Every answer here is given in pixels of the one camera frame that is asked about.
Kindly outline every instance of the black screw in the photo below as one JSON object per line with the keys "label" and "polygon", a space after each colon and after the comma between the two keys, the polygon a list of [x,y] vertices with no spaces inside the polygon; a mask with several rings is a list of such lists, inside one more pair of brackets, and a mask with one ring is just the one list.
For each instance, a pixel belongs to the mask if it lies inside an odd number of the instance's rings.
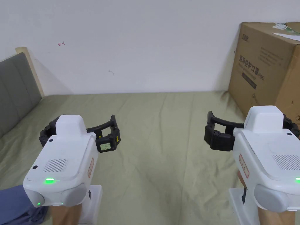
{"label": "black screw", "polygon": [[215,130],[215,131],[214,131],[214,135],[219,136],[220,134],[221,134],[220,131],[218,131],[218,130]]}

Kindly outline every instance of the vent grille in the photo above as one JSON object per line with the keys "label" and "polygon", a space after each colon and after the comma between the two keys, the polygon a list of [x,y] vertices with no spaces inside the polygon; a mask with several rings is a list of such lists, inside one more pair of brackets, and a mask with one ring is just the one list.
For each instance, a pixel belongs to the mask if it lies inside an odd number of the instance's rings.
{"label": "vent grille", "polygon": [[63,172],[66,168],[67,159],[50,159],[43,172]]}
{"label": "vent grille", "polygon": [[282,170],[300,170],[300,158],[297,155],[272,155]]}

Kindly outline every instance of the sticker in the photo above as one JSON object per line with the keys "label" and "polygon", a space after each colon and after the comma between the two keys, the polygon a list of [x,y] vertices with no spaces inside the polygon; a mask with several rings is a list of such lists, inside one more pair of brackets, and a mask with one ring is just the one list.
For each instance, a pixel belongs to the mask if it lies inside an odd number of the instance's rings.
{"label": "sticker", "polygon": [[102,144],[102,145],[100,145],[100,148],[101,148],[101,151],[110,149],[111,148],[110,143]]}
{"label": "sticker", "polygon": [[284,38],[292,39],[292,40],[295,40],[295,41],[300,41],[300,34],[296,34],[296,35],[278,34],[278,33],[272,33],[272,34],[282,36]]}
{"label": "sticker", "polygon": [[242,166],[242,168],[243,168],[243,171],[244,171],[244,173],[245,173],[245,175],[246,175],[246,178],[248,179],[248,177],[249,177],[249,170],[248,170],[248,168],[247,168],[247,166],[246,166],[246,164],[245,164],[245,161],[244,161],[244,159],[243,159],[243,157],[242,157],[241,154],[240,154],[240,156],[238,157],[238,160],[240,161],[240,164],[241,164],[241,166]]}
{"label": "sticker", "polygon": [[284,23],[276,23],[275,26],[273,26],[273,28],[279,29],[279,30],[285,30],[286,28],[288,28],[287,25],[285,25]]}
{"label": "sticker", "polygon": [[89,169],[88,169],[88,177],[89,177],[89,178],[91,177],[91,173],[92,173],[92,170],[93,170],[93,166],[94,166],[94,158],[92,158],[90,167],[89,167]]}

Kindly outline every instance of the wrinkled sheet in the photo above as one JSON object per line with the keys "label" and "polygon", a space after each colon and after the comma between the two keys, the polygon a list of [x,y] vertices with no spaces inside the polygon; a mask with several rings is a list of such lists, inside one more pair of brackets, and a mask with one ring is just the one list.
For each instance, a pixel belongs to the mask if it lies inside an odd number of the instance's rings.
{"label": "wrinkled sheet", "polygon": [[235,224],[228,189],[242,185],[232,154],[203,140],[210,110],[245,119],[227,92],[45,97],[0,139],[0,189],[23,183],[42,149],[40,131],[57,116],[78,114],[93,127],[115,114],[122,141],[99,154],[92,179],[103,187],[98,224]]}

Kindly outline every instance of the blue fabric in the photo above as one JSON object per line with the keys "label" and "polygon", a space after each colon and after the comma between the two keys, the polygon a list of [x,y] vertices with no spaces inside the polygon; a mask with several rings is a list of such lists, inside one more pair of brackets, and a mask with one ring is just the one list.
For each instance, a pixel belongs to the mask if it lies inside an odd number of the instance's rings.
{"label": "blue fabric", "polygon": [[0,190],[0,224],[41,224],[48,207],[35,208],[22,185]]}

